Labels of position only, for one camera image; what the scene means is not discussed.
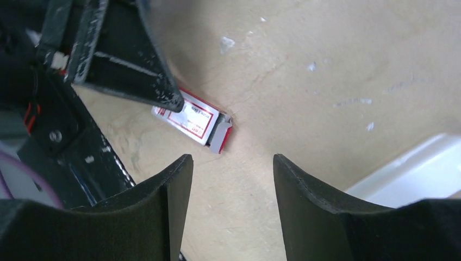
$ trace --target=white connector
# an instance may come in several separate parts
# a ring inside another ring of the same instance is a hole
[[[64,70],[67,67],[69,61],[69,55],[65,55],[61,52],[55,52],[53,61],[51,62],[51,68],[56,70]]]

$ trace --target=battery label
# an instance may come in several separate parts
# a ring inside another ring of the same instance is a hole
[[[183,111],[170,112],[168,121],[203,139],[215,115],[189,100],[184,101]]]

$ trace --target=floor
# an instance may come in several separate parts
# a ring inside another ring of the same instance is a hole
[[[285,259],[275,153],[344,190],[432,135],[460,133],[459,1],[154,2],[175,75],[233,115],[223,154],[147,105],[78,92],[137,182],[194,157],[188,260]]]

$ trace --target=screw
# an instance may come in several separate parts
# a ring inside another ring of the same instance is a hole
[[[60,143],[63,139],[63,135],[61,134],[59,130],[54,130],[49,133],[49,139],[52,142]]]

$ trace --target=beige floor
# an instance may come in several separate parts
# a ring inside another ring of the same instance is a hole
[[[285,259],[274,153],[346,189],[433,134],[461,132],[459,1],[164,2],[153,23],[176,72],[234,117],[224,153],[147,105],[78,91],[137,182],[193,155],[191,261]],[[236,42],[224,55],[223,36]]]

